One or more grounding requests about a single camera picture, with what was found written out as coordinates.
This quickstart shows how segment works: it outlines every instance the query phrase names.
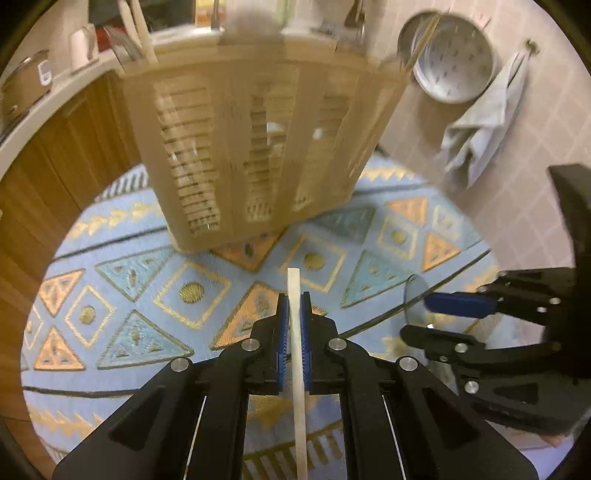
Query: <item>silver screw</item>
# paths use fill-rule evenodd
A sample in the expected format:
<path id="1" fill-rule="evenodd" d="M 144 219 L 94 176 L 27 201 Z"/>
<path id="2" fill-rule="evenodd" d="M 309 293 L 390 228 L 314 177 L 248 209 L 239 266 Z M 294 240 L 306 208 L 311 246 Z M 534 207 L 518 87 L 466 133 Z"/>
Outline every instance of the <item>silver screw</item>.
<path id="1" fill-rule="evenodd" d="M 400 368 L 407 372 L 412 372 L 418 367 L 418 362 L 411 356 L 401 358 L 398 364 L 400 365 Z"/>
<path id="2" fill-rule="evenodd" d="M 456 343 L 456 346 L 453 349 L 457 353 L 466 353 L 468 351 L 468 346 L 465 343 Z"/>
<path id="3" fill-rule="evenodd" d="M 480 385 L 478 384 L 477 381 L 474 381 L 474 380 L 470 380 L 470 381 L 466 382 L 464 385 L 464 391 L 466 393 L 469 393 L 470 395 L 474 395 L 476 392 L 478 392 L 479 389 L 480 389 Z"/>
<path id="4" fill-rule="evenodd" d="M 344 350 L 347 347 L 347 341 L 342 338 L 331 338 L 329 340 L 329 347 L 333 350 Z"/>
<path id="5" fill-rule="evenodd" d="M 170 368 L 172 368 L 175 372 L 182 372 L 183 370 L 186 370 L 189 367 L 189 360 L 187 360 L 186 358 L 175 358 L 171 363 L 170 363 Z"/>
<path id="6" fill-rule="evenodd" d="M 254 352 L 261 346 L 261 343 L 256 338 L 247 338 L 241 345 L 243 350 Z"/>

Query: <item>beige plastic basket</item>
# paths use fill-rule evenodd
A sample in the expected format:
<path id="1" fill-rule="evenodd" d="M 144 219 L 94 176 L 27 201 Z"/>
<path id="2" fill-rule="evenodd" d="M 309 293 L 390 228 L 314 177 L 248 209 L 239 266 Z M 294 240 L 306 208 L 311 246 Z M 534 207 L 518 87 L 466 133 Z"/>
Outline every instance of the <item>beige plastic basket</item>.
<path id="1" fill-rule="evenodd" d="M 413 68 L 322 37 L 221 38 L 157 48 L 157 63 L 122 75 L 141 158 L 186 252 L 346 203 Z"/>

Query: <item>white countertop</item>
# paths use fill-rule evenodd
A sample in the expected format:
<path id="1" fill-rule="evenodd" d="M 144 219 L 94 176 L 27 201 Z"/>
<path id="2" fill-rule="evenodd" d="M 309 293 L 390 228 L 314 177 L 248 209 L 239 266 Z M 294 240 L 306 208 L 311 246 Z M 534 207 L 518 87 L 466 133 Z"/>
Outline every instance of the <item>white countertop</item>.
<path id="1" fill-rule="evenodd" d="M 27 142 L 68 100 L 105 72 L 119 65 L 112 50 L 99 55 L 99 61 L 75 75 L 64 72 L 54 78 L 51 93 L 42 98 L 0 145 L 0 179 Z"/>

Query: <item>orange triangle pattern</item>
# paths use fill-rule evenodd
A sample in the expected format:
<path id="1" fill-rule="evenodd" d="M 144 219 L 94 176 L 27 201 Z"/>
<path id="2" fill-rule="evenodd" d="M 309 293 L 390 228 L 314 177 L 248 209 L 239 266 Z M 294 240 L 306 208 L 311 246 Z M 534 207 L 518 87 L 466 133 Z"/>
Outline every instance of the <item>orange triangle pattern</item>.
<path id="1" fill-rule="evenodd" d="M 269 285 L 259 281 L 254 282 L 215 336 L 209 348 L 220 350 L 249 338 L 254 322 L 275 315 L 279 293 Z M 312 312 L 323 316 L 328 313 L 316 305 L 312 305 Z"/>
<path id="2" fill-rule="evenodd" d="M 444 240 L 433 232 L 428 232 L 425 237 L 425 250 L 423 252 L 422 271 L 431 270 L 450 258 L 460 253 L 460 249 Z"/>
<path id="3" fill-rule="evenodd" d="M 386 203 L 390 210 L 419 225 L 427 224 L 427 205 L 427 197 L 392 200 Z"/>
<path id="4" fill-rule="evenodd" d="M 85 270 L 75 270 L 57 277 L 48 278 L 39 288 L 39 298 L 52 317 L 57 315 L 65 299 L 70 294 Z"/>
<path id="5" fill-rule="evenodd" d="M 51 371 L 80 371 L 86 370 L 72 349 L 68 346 L 64 337 L 56 327 L 51 327 L 47 339 L 41 347 L 41 351 L 35 360 L 34 370 Z"/>
<path id="6" fill-rule="evenodd" d="M 249 272 L 256 272 L 282 234 L 283 232 L 263 234 L 246 242 L 213 248 L 212 253 Z"/>

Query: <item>strainer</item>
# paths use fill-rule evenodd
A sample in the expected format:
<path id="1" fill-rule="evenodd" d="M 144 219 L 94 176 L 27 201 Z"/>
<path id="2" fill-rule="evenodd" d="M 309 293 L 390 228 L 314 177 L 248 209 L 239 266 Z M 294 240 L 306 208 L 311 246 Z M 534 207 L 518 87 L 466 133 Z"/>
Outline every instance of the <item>strainer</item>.
<path id="1" fill-rule="evenodd" d="M 425 28 L 422 22 L 413 39 L 413 50 Z M 419 85 L 444 103 L 474 100 L 493 79 L 496 55 L 478 27 L 454 14 L 442 14 L 439 25 L 414 66 Z"/>

